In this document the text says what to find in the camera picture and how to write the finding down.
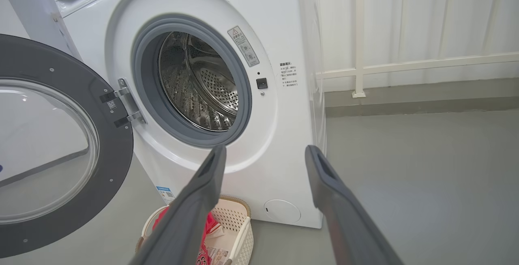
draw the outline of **concrete ledge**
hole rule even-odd
[[[519,109],[519,78],[413,84],[325,93],[326,117],[503,111]]]

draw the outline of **qr code sticker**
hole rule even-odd
[[[107,104],[108,104],[108,107],[110,107],[110,110],[117,108],[114,101],[109,101]]]

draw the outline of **washing machine door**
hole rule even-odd
[[[132,158],[127,116],[82,62],[0,34],[0,258],[67,236],[108,204]]]

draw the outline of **floor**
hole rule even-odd
[[[405,264],[518,264],[519,111],[331,118],[328,159]],[[163,205],[134,159],[108,206],[0,265],[121,264]],[[334,264],[322,230],[253,221],[251,265]]]

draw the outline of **metal hinge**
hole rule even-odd
[[[126,111],[128,112],[128,114],[131,115],[128,115],[127,117],[115,121],[115,126],[120,127],[128,122],[132,122],[135,120],[142,124],[146,124],[146,119],[144,119],[141,110],[139,110],[139,107],[135,103],[135,99],[133,98],[130,87],[126,82],[126,78],[119,78],[117,82],[119,83],[121,89],[102,95],[101,102],[108,103],[110,105],[109,102],[113,101],[117,97],[120,97],[122,103],[124,104],[124,107],[126,107]]]

